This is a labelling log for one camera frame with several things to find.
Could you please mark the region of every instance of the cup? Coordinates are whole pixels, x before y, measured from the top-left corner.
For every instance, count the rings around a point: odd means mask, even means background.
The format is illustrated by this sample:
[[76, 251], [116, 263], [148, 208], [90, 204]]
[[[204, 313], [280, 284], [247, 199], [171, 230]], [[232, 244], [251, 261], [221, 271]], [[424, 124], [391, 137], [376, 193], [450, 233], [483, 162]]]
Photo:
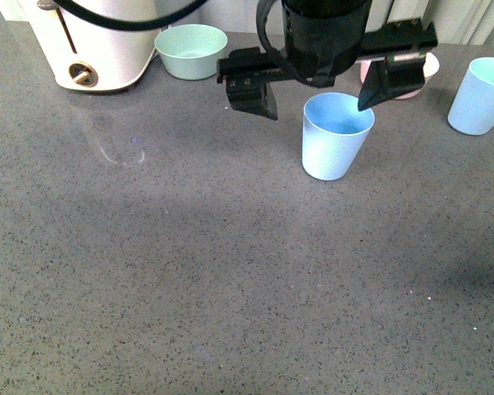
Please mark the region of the cup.
[[371, 109], [359, 111], [358, 99], [321, 93], [304, 105], [302, 165], [316, 179], [343, 177], [375, 122]]
[[480, 136], [494, 126], [494, 58], [477, 58], [468, 66], [448, 122], [458, 132]]
[[[371, 61], [366, 60], [361, 63], [361, 82], [364, 83], [366, 79], [366, 74], [368, 73], [368, 69], [370, 68]], [[422, 68], [422, 73], [425, 76], [425, 85], [430, 81], [430, 79], [435, 76], [435, 74], [439, 71], [439, 60], [437, 60], [436, 56], [433, 53], [426, 53], [425, 65]], [[404, 100], [410, 99], [417, 95], [421, 89], [417, 89], [416, 91], [407, 93], [406, 95], [401, 95], [396, 97], [396, 100]]]

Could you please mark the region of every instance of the plastic cup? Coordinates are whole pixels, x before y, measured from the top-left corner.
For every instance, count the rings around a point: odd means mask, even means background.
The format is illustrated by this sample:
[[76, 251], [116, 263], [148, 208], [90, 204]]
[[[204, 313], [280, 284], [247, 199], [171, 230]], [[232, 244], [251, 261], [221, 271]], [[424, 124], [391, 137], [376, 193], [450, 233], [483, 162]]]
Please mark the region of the plastic cup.
[[[361, 63], [361, 82], [364, 83], [366, 79], [366, 74], [370, 69], [371, 61], [366, 60]], [[439, 71], [439, 60], [433, 53], [426, 53], [425, 65], [422, 67], [422, 73], [425, 76], [425, 85], [430, 81], [430, 79], [437, 74]], [[406, 95], [401, 95], [396, 97], [396, 100], [405, 100], [418, 95], [422, 89], [417, 89], [416, 91], [407, 93]]]
[[359, 111], [358, 99], [322, 93], [304, 105], [302, 165], [323, 181], [343, 177], [375, 122], [371, 109]]
[[458, 132], [480, 136], [494, 126], [494, 58], [477, 58], [468, 66], [448, 122]]

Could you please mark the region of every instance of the countertop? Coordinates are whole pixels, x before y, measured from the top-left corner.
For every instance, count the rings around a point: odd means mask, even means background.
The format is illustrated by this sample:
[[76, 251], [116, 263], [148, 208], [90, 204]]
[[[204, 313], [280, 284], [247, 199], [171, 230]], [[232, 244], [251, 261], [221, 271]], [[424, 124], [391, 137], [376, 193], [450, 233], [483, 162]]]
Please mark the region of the countertop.
[[[132, 91], [67, 91], [0, 22], [0, 393], [493, 395], [494, 128], [446, 115], [494, 47], [433, 53], [322, 182], [320, 91], [274, 83], [275, 122], [159, 58]], [[357, 65], [331, 89], [359, 90]]]

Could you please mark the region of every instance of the bowl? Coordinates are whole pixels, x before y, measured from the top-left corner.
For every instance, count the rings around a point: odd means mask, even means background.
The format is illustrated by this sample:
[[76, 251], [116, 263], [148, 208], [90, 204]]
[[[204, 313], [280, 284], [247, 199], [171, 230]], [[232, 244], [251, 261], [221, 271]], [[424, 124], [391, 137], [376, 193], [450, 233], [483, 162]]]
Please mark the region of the bowl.
[[182, 80], [202, 80], [217, 72], [225, 56], [227, 36], [216, 27], [180, 25], [163, 30], [154, 40], [166, 71]]

